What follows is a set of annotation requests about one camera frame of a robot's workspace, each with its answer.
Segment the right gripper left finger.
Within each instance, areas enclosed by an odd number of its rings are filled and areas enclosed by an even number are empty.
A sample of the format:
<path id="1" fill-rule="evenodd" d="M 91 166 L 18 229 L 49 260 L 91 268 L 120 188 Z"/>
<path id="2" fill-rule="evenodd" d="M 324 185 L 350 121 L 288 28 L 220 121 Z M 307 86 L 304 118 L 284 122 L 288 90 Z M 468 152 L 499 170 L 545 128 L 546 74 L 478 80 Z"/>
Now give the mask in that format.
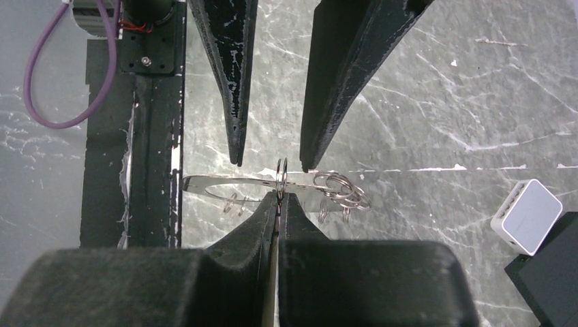
<path id="1" fill-rule="evenodd" d="M 206 249 L 49 251 L 26 272 L 2 326 L 272 326 L 277 197 Z"/>

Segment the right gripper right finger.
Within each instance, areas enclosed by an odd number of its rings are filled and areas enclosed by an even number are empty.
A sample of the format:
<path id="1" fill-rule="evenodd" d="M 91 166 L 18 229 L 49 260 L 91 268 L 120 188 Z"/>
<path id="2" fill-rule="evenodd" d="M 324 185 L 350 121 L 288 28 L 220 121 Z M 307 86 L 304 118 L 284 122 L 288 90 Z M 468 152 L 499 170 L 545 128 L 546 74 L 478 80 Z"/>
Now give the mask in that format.
<path id="1" fill-rule="evenodd" d="M 279 222 L 281 326 L 478 326 L 459 260 L 442 243 L 331 240 L 293 193 Z"/>

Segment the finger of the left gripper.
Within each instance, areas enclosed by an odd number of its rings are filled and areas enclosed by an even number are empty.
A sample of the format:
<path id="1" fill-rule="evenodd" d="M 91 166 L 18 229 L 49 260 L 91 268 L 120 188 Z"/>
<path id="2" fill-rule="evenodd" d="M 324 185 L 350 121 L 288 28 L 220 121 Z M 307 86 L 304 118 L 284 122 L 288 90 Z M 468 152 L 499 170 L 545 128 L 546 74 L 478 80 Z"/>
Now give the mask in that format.
<path id="1" fill-rule="evenodd" d="M 230 162 L 241 166 L 258 1 L 191 0 L 188 4 L 222 97 Z"/>
<path id="2" fill-rule="evenodd" d="M 317 168 L 353 101 L 431 1 L 321 1 L 314 10 L 299 158 Z"/>

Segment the dark perforated ring plate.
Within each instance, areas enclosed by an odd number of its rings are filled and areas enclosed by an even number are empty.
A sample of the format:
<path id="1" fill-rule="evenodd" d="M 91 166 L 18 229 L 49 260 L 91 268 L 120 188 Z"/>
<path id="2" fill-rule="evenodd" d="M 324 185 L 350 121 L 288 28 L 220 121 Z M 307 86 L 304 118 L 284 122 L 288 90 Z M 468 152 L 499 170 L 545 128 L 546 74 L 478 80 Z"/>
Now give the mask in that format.
<path id="1" fill-rule="evenodd" d="M 183 191 L 206 196 L 227 204 L 257 205 L 268 192 L 275 192 L 275 181 L 259 178 L 232 178 L 226 176 L 189 175 L 183 178 Z M 331 201 L 322 188 L 314 184 L 287 182 L 286 193 L 294 193 L 301 206 L 310 212 L 319 211 L 324 203 L 329 211 L 346 208 Z"/>

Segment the silver keyring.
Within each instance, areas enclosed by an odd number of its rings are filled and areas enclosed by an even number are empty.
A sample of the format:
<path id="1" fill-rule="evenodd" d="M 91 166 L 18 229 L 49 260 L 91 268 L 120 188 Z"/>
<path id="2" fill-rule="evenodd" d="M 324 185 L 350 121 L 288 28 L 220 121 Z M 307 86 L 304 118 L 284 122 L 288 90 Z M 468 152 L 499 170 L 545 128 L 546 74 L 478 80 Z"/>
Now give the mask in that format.
<path id="1" fill-rule="evenodd" d="M 371 200 L 358 186 L 353 185 L 353 193 L 345 198 L 332 198 L 331 201 L 347 209 L 369 211 L 372 207 Z"/>
<path id="2" fill-rule="evenodd" d="M 355 193 L 352 182 L 338 172 L 319 171 L 313 177 L 313 184 L 321 187 L 323 194 L 332 199 L 350 198 Z"/>
<path id="3" fill-rule="evenodd" d="M 277 201 L 282 202 L 284 194 L 286 192 L 288 178 L 288 158 L 279 159 L 277 162 L 277 170 L 275 174 L 275 192 L 277 195 Z"/>

